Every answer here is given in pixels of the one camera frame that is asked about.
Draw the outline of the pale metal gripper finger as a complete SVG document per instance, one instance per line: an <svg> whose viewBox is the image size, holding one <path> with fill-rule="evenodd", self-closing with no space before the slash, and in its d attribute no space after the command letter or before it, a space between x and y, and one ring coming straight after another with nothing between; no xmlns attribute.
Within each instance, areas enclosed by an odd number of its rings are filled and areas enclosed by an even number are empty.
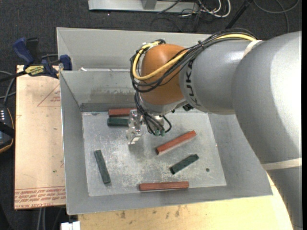
<svg viewBox="0 0 307 230"><path fill-rule="evenodd" d="M142 137L142 131L140 128L130 127L128 129L128 144L135 144Z"/></svg>
<svg viewBox="0 0 307 230"><path fill-rule="evenodd" d="M136 127L137 125L135 124L138 118L138 113L137 110L131 110L128 118L128 129L130 127Z"/></svg>

